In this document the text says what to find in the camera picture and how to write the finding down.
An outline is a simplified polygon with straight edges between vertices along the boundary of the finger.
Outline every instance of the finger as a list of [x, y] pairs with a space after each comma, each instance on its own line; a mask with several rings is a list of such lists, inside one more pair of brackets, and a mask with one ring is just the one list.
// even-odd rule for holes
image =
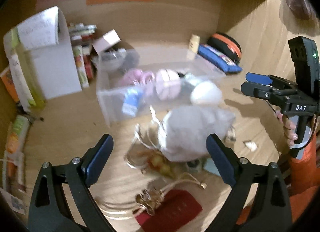
[[280, 113], [280, 110], [277, 110], [277, 111], [276, 111], [276, 116], [277, 116], [277, 118], [279, 119], [280, 123], [283, 124], [283, 122], [282, 122], [283, 114]]
[[284, 135], [288, 139], [293, 140], [293, 141], [296, 141], [298, 139], [298, 135], [290, 129], [284, 129]]
[[285, 128], [291, 129], [291, 130], [296, 129], [296, 125], [286, 115], [282, 117], [282, 121]]
[[294, 141], [287, 139], [286, 142], [287, 142], [287, 145], [294, 146]]

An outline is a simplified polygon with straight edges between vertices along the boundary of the transparent plastic storage box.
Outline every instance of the transparent plastic storage box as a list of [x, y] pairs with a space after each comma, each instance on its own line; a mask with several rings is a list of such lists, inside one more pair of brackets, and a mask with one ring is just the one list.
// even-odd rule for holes
[[[160, 69], [171, 69], [182, 74], [190, 73], [197, 80], [211, 80], [216, 84], [225, 77], [220, 69], [187, 48], [148, 46], [125, 52], [103, 53], [99, 56], [98, 63], [97, 97], [108, 126], [112, 122], [150, 114], [150, 105], [156, 112], [161, 112], [191, 104], [190, 95], [194, 86], [183, 77], [178, 81], [153, 81], [143, 86], [119, 86], [119, 81], [131, 68], [152, 71], [154, 74]], [[171, 88], [176, 85], [181, 87], [179, 95], [165, 100], [159, 98], [157, 88]], [[137, 88], [141, 96], [137, 112], [128, 114], [123, 112], [123, 106], [132, 88]]]

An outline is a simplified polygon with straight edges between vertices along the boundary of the blue gripper pad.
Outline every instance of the blue gripper pad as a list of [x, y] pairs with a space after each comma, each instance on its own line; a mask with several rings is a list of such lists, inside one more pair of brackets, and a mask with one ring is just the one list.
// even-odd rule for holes
[[90, 148], [83, 157], [81, 169], [85, 174], [85, 184], [90, 187], [98, 178], [113, 150], [113, 138], [104, 134], [95, 147]]
[[266, 75], [260, 75], [255, 73], [247, 73], [245, 76], [245, 79], [248, 82], [253, 82], [261, 85], [271, 85], [272, 79], [269, 76]]
[[233, 187], [236, 184], [238, 157], [232, 149], [227, 148], [216, 134], [207, 137], [207, 150], [213, 159], [223, 182]]

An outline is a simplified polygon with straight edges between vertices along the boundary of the metal screw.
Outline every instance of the metal screw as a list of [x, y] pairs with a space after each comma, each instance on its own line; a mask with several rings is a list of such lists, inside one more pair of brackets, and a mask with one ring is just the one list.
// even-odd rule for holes
[[278, 168], [278, 164], [276, 164], [275, 162], [270, 163], [270, 166], [274, 169]]
[[76, 158], [72, 159], [72, 163], [73, 164], [78, 164], [79, 162], [80, 162], [80, 158], [79, 157], [76, 157]]
[[45, 162], [44, 164], [42, 164], [42, 168], [46, 169], [50, 166], [50, 163]]
[[247, 163], [248, 163], [248, 159], [242, 157], [242, 158], [240, 158], [240, 162], [241, 162], [242, 164], [247, 164]]

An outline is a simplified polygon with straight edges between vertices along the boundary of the wooden floor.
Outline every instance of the wooden floor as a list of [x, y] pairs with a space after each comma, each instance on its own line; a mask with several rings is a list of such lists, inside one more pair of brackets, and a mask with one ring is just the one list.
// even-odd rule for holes
[[[282, 137], [281, 127], [265, 103], [253, 101], [239, 93], [242, 82], [239, 78], [241, 76], [229, 77], [221, 85], [225, 98], [225, 104], [222, 106], [230, 108], [236, 114], [237, 141], [233, 149], [238, 156], [247, 157], [252, 163], [266, 164], [277, 161], [278, 154], [274, 142]], [[73, 157], [81, 157], [88, 148], [96, 144], [103, 133], [111, 134], [115, 145], [97, 184], [90, 188], [93, 196], [100, 196], [109, 202], [130, 201], [156, 178], [131, 169], [123, 160], [131, 145], [135, 123], [146, 126], [151, 116], [117, 123], [108, 128], [96, 100], [94, 84], [81, 93], [48, 101], [42, 117], [44, 122], [36, 121], [31, 128], [24, 151], [29, 196], [43, 162], [49, 161], [58, 165], [68, 163]], [[244, 140], [255, 141], [258, 150], [251, 153], [244, 146]], [[194, 185], [179, 186], [189, 190], [204, 209], [181, 231], [195, 231], [199, 227], [205, 230], [230, 192], [230, 187], [217, 176], [204, 173], [198, 178], [208, 185], [204, 191]], [[65, 188], [75, 220], [82, 223], [70, 191], [67, 186]], [[253, 192], [247, 201], [252, 199]], [[135, 220], [110, 220], [110, 223], [118, 231], [139, 229]]]

